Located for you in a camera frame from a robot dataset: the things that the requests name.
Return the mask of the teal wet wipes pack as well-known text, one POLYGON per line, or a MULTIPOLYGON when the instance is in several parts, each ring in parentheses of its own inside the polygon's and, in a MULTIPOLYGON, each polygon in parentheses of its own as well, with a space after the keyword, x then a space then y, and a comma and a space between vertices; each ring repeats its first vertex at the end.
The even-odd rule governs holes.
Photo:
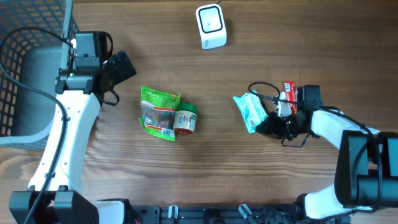
POLYGON ((268 117, 260 98, 252 93, 245 93, 234 96, 233 100, 241 112, 248 133, 255 133, 257 126, 268 117))

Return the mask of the red stick sachet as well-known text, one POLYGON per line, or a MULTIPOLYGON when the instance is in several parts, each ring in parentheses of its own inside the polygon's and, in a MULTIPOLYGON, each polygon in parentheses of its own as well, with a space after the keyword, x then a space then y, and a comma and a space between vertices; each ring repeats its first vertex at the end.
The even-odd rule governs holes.
POLYGON ((293 115, 295 115, 298 111, 297 105, 295 102, 297 101, 296 97, 296 87, 294 81, 284 81, 284 89, 287 95, 287 101, 289 101, 289 107, 293 115))

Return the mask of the green snack bag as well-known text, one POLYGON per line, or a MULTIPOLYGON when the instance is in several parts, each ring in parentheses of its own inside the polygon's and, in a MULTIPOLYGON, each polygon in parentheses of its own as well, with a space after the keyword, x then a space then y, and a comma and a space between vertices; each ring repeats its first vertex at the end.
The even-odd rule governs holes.
POLYGON ((180 97, 181 94, 174 95, 142 86, 142 116, 139 122, 144 131, 160 139, 175 141, 173 126, 180 97))

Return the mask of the green lid small jar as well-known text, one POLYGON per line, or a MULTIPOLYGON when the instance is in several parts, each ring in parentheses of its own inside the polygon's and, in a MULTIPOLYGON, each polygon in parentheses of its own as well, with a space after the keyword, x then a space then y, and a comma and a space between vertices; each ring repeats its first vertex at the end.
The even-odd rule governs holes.
POLYGON ((179 134, 193 134, 198 108, 191 103, 180 103, 175 112, 173 129, 179 134))

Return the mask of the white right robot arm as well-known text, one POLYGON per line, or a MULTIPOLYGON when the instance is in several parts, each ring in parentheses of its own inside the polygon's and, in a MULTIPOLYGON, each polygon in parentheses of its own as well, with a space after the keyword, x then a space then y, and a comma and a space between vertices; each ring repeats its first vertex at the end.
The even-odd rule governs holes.
POLYGON ((256 132, 291 141, 299 134, 323 137, 338 150, 334 183, 318 192, 300 195, 279 211, 291 223, 342 223, 355 213, 374 213, 397 207, 397 134, 380 132, 325 106, 318 85, 296 90, 297 112, 276 112, 256 132))

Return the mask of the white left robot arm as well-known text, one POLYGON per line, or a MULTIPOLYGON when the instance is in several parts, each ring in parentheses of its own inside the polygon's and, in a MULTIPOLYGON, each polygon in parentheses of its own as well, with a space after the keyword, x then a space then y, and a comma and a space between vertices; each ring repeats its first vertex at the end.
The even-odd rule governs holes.
POLYGON ((124 223, 125 201, 94 205, 80 193, 83 160, 104 94, 136 74, 125 51, 113 53, 113 40, 103 31, 79 32, 71 65, 61 68, 56 96, 39 91, 56 104, 53 125, 28 189, 13 192, 9 209, 18 223, 124 223))

